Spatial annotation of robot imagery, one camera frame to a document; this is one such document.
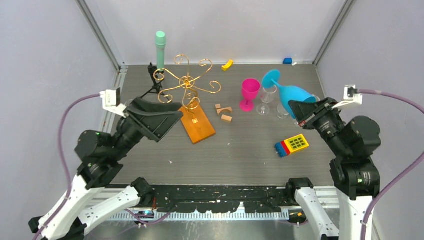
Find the clear wine glass front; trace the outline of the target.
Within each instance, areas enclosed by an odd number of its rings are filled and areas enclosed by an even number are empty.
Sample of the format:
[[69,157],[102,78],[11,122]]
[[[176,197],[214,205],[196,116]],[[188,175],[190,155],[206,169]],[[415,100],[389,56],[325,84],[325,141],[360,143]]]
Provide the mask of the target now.
[[256,106],[256,111],[259,115],[265,116],[270,112],[269,104],[275,99],[278,88],[274,85],[269,88],[262,87],[260,91],[261,104]]

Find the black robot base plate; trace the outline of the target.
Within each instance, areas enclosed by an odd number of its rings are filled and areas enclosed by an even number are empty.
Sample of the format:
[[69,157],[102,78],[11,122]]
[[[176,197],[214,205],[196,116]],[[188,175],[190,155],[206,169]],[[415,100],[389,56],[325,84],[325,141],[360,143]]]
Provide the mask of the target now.
[[153,185],[136,207],[155,207],[160,213],[276,213],[298,206],[294,190],[284,186],[257,185]]

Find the blue plastic wine glass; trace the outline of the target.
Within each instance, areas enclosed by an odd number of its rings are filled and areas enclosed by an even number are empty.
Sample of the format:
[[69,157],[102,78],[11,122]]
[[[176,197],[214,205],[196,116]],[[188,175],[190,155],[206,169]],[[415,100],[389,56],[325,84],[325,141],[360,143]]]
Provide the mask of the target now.
[[264,88],[277,87],[279,89],[279,98],[282,106],[289,113],[292,119],[295,119],[294,112],[289,106],[289,101],[315,103],[317,99],[313,94],[307,92],[301,87],[295,85],[280,85],[280,78],[281,72],[279,70],[270,70],[264,75],[262,79],[262,86]]

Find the clear wine glass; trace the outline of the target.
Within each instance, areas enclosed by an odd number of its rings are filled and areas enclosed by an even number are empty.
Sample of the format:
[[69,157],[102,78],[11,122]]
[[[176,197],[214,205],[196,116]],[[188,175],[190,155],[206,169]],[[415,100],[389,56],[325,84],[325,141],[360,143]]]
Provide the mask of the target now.
[[269,104],[275,99],[278,88],[274,85],[269,88],[262,87],[260,91],[261,104],[256,106],[256,111],[259,115],[265,116],[270,112]]
[[127,101],[124,103],[124,105],[128,107],[128,106],[129,106],[132,102],[133,102],[133,99],[127,100]]
[[285,119],[290,116],[290,114],[287,112],[281,102],[277,106],[276,116],[280,119]]

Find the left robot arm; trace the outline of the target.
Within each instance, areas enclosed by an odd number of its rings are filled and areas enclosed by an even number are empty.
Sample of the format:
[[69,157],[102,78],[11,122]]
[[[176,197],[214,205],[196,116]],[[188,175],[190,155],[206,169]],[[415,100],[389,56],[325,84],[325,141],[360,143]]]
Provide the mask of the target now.
[[82,240],[108,217],[137,205],[148,207],[155,191],[144,178],[137,178],[117,195],[88,207],[118,175],[127,156],[142,138],[159,142],[182,118],[179,102],[155,103],[135,98],[120,105],[120,119],[114,134],[85,130],[78,138],[75,153],[81,160],[66,192],[45,215],[29,220],[35,238]]

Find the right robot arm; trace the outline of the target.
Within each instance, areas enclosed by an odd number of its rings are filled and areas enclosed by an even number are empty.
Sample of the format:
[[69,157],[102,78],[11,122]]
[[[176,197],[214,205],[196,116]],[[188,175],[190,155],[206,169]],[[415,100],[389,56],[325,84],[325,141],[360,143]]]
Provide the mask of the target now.
[[359,240],[361,228],[366,226],[362,218],[380,193],[380,173],[371,156],[381,145],[381,130],[362,115],[345,123],[336,104],[330,97],[318,102],[288,102],[298,125],[316,130],[335,155],[329,166],[339,202],[339,227],[316,200],[316,190],[307,177],[289,179],[285,198],[302,208],[317,240]]

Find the pink plastic wine glass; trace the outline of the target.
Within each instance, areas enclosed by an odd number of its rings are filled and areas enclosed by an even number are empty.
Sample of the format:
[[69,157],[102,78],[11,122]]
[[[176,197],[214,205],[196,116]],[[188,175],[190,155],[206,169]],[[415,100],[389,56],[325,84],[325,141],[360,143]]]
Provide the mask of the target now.
[[261,89],[261,83],[255,78],[245,79],[241,85],[241,94],[243,100],[239,107],[244,112],[250,112],[254,109],[254,99],[257,97]]

